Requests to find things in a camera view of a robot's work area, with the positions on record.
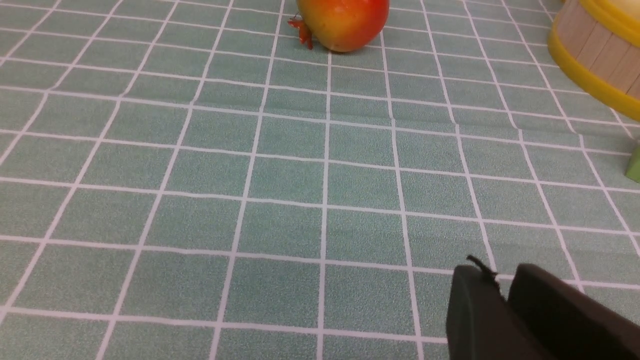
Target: tile pattern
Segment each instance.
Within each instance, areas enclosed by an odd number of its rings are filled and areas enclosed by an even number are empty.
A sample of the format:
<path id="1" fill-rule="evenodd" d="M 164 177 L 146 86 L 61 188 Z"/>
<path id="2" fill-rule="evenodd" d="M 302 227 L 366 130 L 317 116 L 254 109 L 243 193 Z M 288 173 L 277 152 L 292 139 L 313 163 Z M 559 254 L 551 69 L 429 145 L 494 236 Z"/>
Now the tile pattern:
<path id="1" fill-rule="evenodd" d="M 294 0 L 0 0 L 0 358 L 447 359 L 469 253 L 640 323 L 640 124 L 560 7 L 392 0 L 338 55 Z"/>

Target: yellow rim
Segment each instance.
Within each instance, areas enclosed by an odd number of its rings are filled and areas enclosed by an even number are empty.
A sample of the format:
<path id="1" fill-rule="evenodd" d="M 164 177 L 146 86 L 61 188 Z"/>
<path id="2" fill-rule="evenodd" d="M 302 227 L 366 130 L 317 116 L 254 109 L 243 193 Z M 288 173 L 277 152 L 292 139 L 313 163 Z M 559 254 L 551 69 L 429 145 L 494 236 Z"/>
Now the yellow rim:
<path id="1" fill-rule="evenodd" d="M 580 0 L 580 5 L 612 33 L 640 47 L 640 21 L 627 15 L 609 0 Z"/>
<path id="2" fill-rule="evenodd" d="M 640 122 L 640 100 L 607 84 L 574 59 L 560 42 L 554 22 L 548 37 L 549 54 L 560 69 L 585 92 L 627 117 Z"/>

